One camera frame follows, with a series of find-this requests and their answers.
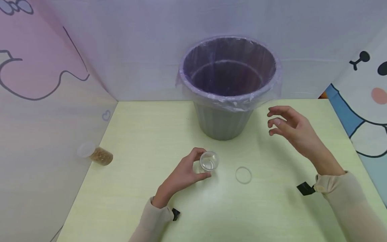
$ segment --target small cup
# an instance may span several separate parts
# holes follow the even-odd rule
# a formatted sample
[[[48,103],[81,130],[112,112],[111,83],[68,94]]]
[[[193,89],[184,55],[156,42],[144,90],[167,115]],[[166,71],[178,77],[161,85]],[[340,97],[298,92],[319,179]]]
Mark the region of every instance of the small cup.
[[[97,162],[100,165],[106,166],[113,161],[113,154],[109,151],[96,147],[93,142],[88,141],[83,143],[77,150],[77,155],[86,158],[89,157],[92,161]]]
[[[204,172],[212,172],[219,165],[219,157],[213,151],[206,151],[200,157],[200,166]]]

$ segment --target clear plastic cup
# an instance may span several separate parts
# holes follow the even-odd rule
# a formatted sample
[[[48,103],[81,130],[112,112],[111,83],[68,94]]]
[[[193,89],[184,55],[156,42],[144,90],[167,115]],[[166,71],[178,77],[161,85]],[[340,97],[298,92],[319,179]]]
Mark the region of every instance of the clear plastic cup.
[[[212,172],[219,165],[219,157],[213,151],[204,152],[200,157],[200,166],[204,172]]]

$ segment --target yellow table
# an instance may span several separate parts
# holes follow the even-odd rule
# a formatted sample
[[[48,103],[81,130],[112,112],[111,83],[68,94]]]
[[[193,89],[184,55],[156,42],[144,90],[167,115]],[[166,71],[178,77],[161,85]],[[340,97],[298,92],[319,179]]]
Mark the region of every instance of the yellow table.
[[[101,142],[114,160],[90,166],[58,242],[126,242],[146,201],[195,146],[217,152],[219,167],[172,198],[170,205],[182,214],[162,241],[344,241],[323,197],[303,197],[296,188],[314,184],[311,163],[284,138],[268,135],[266,113],[274,105],[290,105],[309,118],[387,223],[387,210],[328,100],[267,103],[230,141],[203,134],[191,102],[119,102]],[[235,179],[239,166],[252,171],[247,185]]]

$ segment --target left hand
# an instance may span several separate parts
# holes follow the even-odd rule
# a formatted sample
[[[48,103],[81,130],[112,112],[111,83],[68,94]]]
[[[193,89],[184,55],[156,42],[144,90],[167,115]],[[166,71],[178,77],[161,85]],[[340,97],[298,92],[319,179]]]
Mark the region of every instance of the left hand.
[[[163,208],[168,204],[169,200],[176,192],[181,191],[198,181],[211,177],[210,172],[196,174],[193,169],[194,162],[199,160],[200,156],[205,151],[206,150],[203,148],[193,148],[191,153],[182,158],[174,171],[157,190],[152,201],[153,206]]]

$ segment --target black tape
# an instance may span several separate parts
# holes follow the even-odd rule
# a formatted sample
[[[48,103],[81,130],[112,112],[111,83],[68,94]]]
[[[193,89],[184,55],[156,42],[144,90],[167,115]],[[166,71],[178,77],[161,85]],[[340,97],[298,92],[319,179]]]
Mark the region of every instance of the black tape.
[[[174,208],[172,208],[172,212],[173,212],[173,221],[176,221],[179,218],[180,212]]]
[[[302,195],[307,196],[316,192],[313,187],[309,186],[307,182],[304,182],[302,184],[299,184],[297,186],[297,189],[300,191],[300,193],[302,193]]]

